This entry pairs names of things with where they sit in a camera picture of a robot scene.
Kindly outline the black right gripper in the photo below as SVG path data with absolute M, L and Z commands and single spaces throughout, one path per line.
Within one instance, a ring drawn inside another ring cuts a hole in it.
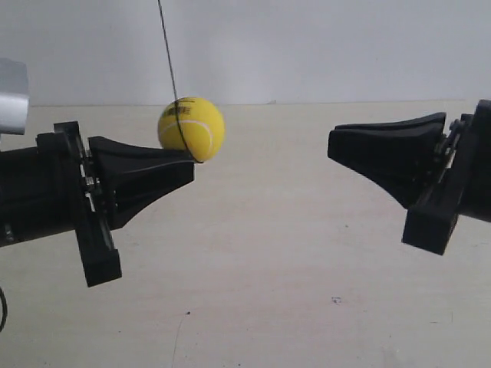
M 490 101 L 480 100 L 474 113 L 465 113 L 450 124 L 442 145 L 443 162 L 423 191 L 446 118 L 444 112 L 438 112 L 389 123 L 341 124 L 328 135 L 330 159 L 409 207 L 401 241 L 436 255 L 447 248 L 470 183 L 474 179 L 487 183 L 484 164 L 490 159 Z

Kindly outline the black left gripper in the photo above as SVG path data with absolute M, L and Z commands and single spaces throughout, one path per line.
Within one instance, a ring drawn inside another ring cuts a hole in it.
M 184 150 L 88 139 L 76 121 L 56 123 L 33 147 L 1 153 L 1 245 L 74 231 L 88 287 L 121 278 L 111 229 L 123 228 L 161 197 L 194 180 Z

